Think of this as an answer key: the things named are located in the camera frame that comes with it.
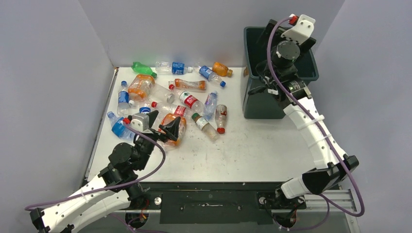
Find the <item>crushed orange label bottle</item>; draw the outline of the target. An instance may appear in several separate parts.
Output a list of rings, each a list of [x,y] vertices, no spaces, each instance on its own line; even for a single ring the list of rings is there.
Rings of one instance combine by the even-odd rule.
[[[175,148],[177,148],[177,147],[179,147],[179,146],[181,145],[182,140],[183,140],[183,137],[184,137],[184,135],[185,135],[185,133],[186,133],[187,121],[186,121],[186,119],[185,119],[184,117],[182,117],[182,116],[168,113],[168,114],[166,114],[166,115],[162,118],[162,120],[161,120],[161,122],[160,122],[160,125],[168,125],[168,124],[170,124],[171,122],[173,122],[174,120],[176,120],[177,118],[180,118],[179,124],[177,124],[177,123],[175,122],[175,123],[172,124],[171,127],[168,128],[168,130],[169,130],[169,129],[171,130],[172,134],[174,134],[175,136],[177,136],[177,137],[176,137],[177,139],[176,139],[175,141],[172,140],[172,139],[169,139],[169,140],[167,140],[166,142],[162,142],[162,143],[161,143],[162,147],[163,147],[166,151],[173,150],[173,149],[175,149]]]

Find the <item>Starbucks bottle green cap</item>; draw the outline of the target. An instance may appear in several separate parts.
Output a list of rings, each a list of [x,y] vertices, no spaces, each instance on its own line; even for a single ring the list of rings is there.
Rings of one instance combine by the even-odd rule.
[[[196,126],[213,142],[219,138],[217,130],[201,115],[194,113],[191,116]]]

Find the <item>clear bottle red cap label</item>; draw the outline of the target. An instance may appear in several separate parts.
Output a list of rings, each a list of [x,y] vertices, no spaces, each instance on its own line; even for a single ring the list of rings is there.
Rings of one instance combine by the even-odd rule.
[[[216,106],[215,122],[217,125],[217,132],[219,134],[225,134],[225,127],[227,124],[227,106],[219,104]]]

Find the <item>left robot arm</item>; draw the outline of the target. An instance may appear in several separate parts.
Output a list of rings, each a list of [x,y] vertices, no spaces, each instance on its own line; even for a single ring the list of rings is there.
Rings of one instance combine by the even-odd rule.
[[[117,144],[108,156],[107,166],[79,190],[64,199],[26,206],[38,232],[77,233],[117,210],[141,208],[145,192],[140,181],[155,174],[166,159],[158,142],[179,137],[181,117],[153,129],[158,113],[137,113],[121,119],[119,125],[134,135],[132,144]]]

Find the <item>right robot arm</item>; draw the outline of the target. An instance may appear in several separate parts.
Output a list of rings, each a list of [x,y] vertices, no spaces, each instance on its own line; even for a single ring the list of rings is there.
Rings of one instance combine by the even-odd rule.
[[[287,208],[294,198],[320,195],[345,178],[353,179],[359,165],[334,140],[318,113],[308,84],[319,74],[311,48],[315,19],[290,15],[287,27],[270,20],[265,27],[243,31],[246,66],[241,81],[242,111],[247,119],[288,117],[302,135],[312,155],[314,168],[285,181],[275,202]]]

